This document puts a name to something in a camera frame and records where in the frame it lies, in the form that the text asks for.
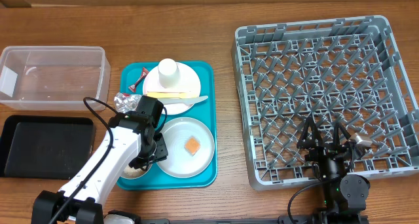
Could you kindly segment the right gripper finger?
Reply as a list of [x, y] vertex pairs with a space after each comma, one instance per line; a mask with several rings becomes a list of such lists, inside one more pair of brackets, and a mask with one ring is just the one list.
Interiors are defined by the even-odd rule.
[[323, 138], [311, 116], [304, 122], [301, 136], [297, 142], [297, 148], [316, 148], [323, 145]]
[[332, 145], [334, 147], [338, 147], [340, 145], [341, 135], [343, 135], [346, 139], [349, 139], [351, 137], [351, 134], [345, 129], [345, 127], [340, 122], [336, 122], [334, 125], [332, 142]]

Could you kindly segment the white small bowl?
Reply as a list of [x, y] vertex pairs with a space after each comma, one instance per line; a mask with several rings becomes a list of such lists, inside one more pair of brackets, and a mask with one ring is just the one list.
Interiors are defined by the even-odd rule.
[[134, 169], [129, 166], [125, 167], [125, 169], [121, 173], [121, 178], [124, 179], [137, 179], [141, 176], [144, 176], [149, 170], [151, 169], [151, 166], [148, 170], [145, 169], [145, 167]]

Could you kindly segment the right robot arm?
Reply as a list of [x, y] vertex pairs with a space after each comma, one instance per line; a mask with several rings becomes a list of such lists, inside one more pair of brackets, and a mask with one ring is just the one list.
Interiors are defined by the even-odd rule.
[[326, 142], [313, 118], [305, 122], [297, 148], [308, 153], [304, 159], [312, 163], [313, 173], [318, 182], [307, 185], [297, 191], [296, 197], [303, 191], [320, 186], [323, 189], [324, 208], [318, 208], [312, 215], [294, 218], [289, 200], [287, 213], [292, 223], [368, 223], [361, 212], [366, 209], [366, 199], [371, 184], [361, 175], [351, 174], [355, 161], [362, 158], [370, 149], [372, 140], [365, 134], [350, 134], [339, 122], [333, 129], [333, 140]]

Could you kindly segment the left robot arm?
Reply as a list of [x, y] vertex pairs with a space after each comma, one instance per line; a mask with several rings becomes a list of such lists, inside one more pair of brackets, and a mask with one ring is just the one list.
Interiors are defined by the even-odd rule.
[[106, 134], [81, 170], [56, 193], [42, 191], [35, 199], [31, 222], [53, 224], [69, 219], [75, 223], [141, 223], [138, 215], [102, 205], [126, 167], [147, 170], [167, 159], [168, 150], [159, 125], [166, 115], [164, 104], [143, 96], [127, 113], [116, 112], [104, 122]]

